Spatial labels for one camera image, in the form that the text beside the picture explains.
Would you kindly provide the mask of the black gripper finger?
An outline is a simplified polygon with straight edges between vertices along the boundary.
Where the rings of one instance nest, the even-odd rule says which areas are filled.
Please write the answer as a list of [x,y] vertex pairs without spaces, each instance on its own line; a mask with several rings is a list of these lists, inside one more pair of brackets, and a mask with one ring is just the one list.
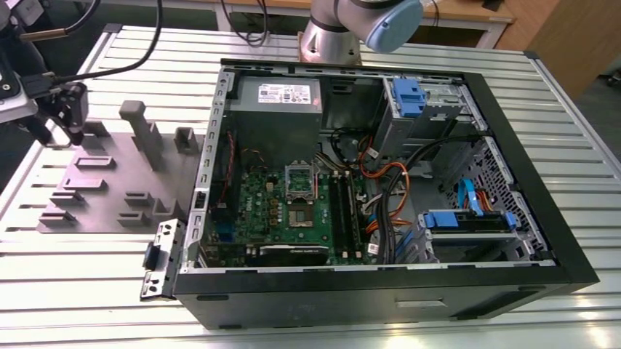
[[44,120],[36,116],[29,117],[29,133],[43,146],[48,146],[51,144],[52,132],[47,128]]
[[84,138],[83,126],[88,114],[87,85],[81,82],[63,84],[56,102],[59,106],[59,126],[69,138],[71,144],[81,145]]

